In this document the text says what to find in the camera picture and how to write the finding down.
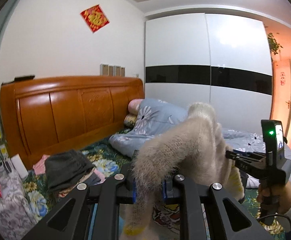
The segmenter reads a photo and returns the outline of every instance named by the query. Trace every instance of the hand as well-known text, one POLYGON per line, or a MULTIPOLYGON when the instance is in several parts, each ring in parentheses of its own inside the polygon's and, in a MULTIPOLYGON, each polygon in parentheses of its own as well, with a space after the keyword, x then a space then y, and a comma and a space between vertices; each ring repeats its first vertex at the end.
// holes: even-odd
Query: hand
MULTIPOLYGON (((272 195, 279 195, 279 214, 285 214, 291 208, 291 183, 288 182, 286 185, 275 185, 271 187, 272 195)), ((270 196, 270 189, 269 188, 262 188, 259 185, 258 189, 259 195, 257 196, 257 201, 262 202, 262 197, 269 197, 270 196)))

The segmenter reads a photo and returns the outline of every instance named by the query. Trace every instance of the hanging plant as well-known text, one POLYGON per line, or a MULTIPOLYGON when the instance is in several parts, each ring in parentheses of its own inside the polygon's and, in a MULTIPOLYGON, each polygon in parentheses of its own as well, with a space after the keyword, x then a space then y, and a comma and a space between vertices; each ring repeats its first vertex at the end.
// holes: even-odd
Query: hanging plant
POLYGON ((270 47, 270 51, 273 52, 274 55, 278 54, 278 50, 283 48, 275 39, 272 33, 268 33, 268 43, 270 47))

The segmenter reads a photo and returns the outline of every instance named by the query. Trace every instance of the silver bolt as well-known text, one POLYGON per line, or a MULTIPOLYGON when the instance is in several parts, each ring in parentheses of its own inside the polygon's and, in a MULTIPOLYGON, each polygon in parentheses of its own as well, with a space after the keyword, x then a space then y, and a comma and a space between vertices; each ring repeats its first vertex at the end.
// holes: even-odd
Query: silver bolt
POLYGON ((86 188, 87 188, 87 184, 85 183, 80 183, 79 185, 77 185, 78 190, 85 190, 86 188))
POLYGON ((183 181, 185 179, 185 177, 181 174, 178 174, 178 175, 174 176, 174 179, 178 180, 178 181, 183 181))
POLYGON ((213 184, 212 184, 212 187, 213 187, 215 190, 220 190, 220 189, 222 189, 222 185, 221 185, 220 183, 217 183, 217 182, 213 183, 213 184))
POLYGON ((123 180, 123 179, 124 179, 124 175, 121 174, 121 173, 118 173, 118 174, 115 174, 114 178, 115 178, 116 180, 123 180))

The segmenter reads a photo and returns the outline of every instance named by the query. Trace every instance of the carved headboard panel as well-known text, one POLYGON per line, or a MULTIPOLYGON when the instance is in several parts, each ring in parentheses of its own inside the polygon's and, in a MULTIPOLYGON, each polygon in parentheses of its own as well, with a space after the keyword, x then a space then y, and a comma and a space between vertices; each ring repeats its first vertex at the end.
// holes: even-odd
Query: carved headboard panel
POLYGON ((10 156, 31 169, 43 154, 80 149, 121 128, 127 106, 144 98, 137 78, 69 76, 4 84, 3 129, 10 156))

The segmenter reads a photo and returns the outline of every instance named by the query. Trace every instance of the beige furry garment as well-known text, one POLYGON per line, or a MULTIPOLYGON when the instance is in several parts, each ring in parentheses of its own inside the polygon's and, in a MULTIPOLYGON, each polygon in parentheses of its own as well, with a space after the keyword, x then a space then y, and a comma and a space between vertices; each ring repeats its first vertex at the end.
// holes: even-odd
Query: beige furry garment
POLYGON ((132 170, 137 200, 134 205, 125 205, 120 240, 159 239, 162 231, 153 225, 152 209, 154 203, 160 203, 162 180, 176 168, 197 184, 210 186, 219 182, 236 200, 243 198, 239 170, 225 157, 226 149, 230 147, 223 139, 216 113, 205 103, 191 105, 183 123, 145 142, 132 170))

